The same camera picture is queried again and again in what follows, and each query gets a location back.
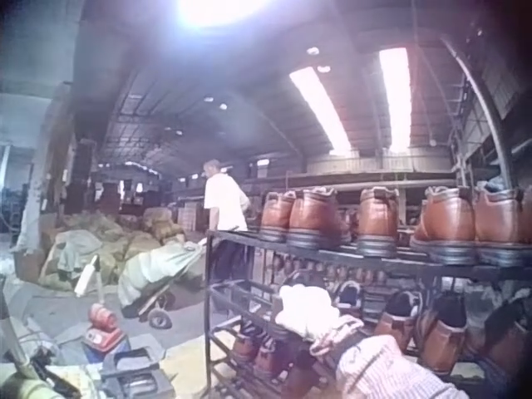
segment person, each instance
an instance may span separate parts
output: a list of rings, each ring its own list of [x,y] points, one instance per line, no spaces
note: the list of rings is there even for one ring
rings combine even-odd
[[[217,160],[204,164],[207,176],[204,208],[209,209],[210,230],[246,231],[244,212],[249,208],[249,198],[234,179],[221,171]]]
[[[313,342],[310,353],[336,370],[343,398],[468,398],[453,384],[403,357],[391,335],[361,333],[364,323],[341,316],[324,289],[283,286],[279,296],[283,310],[275,322]]]
[[[209,210],[209,230],[247,231],[244,212],[249,208],[247,195],[234,179],[222,172],[217,160],[204,164],[207,176],[204,208]],[[247,251],[242,244],[223,240],[213,249],[209,283],[221,283],[227,279],[247,279],[253,251]],[[224,312],[227,309],[213,301],[214,308]]]

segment red spool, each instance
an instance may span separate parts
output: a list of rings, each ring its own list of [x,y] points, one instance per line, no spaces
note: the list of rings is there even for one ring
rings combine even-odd
[[[116,315],[99,303],[94,303],[91,306],[91,310],[89,310],[89,321],[94,328],[107,331],[108,333],[117,328]]]

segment white t-shirt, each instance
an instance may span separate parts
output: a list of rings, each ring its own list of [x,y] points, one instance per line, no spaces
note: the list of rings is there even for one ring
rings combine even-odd
[[[248,225],[242,212],[242,205],[247,201],[248,197],[231,176],[217,173],[207,179],[204,208],[218,208],[218,230],[236,228],[239,231],[247,231]]]

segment fluorescent light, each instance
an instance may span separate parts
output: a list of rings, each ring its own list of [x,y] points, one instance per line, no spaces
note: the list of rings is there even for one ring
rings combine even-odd
[[[379,52],[379,58],[392,128],[390,150],[401,152],[410,146],[412,103],[408,53],[404,47],[392,48]]]
[[[331,141],[332,148],[339,152],[350,151],[351,144],[342,121],[340,121],[333,102],[314,69],[309,66],[292,72],[290,79],[314,112],[329,141]]]
[[[310,47],[307,49],[307,54],[309,56],[316,56],[319,54],[319,48],[317,47]]]
[[[331,71],[331,67],[329,65],[320,65],[317,69],[319,73],[329,73]]]
[[[217,27],[258,12],[271,0],[180,0],[180,18],[192,27]]]

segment pile of sacks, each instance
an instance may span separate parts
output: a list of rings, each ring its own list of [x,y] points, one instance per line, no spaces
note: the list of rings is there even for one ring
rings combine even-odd
[[[114,220],[100,212],[66,216],[59,228],[42,235],[47,259],[39,283],[72,291],[72,281],[95,255],[100,257],[103,283],[116,283],[128,260],[176,242],[184,243],[185,235],[166,208],[147,209],[141,218],[119,215]]]

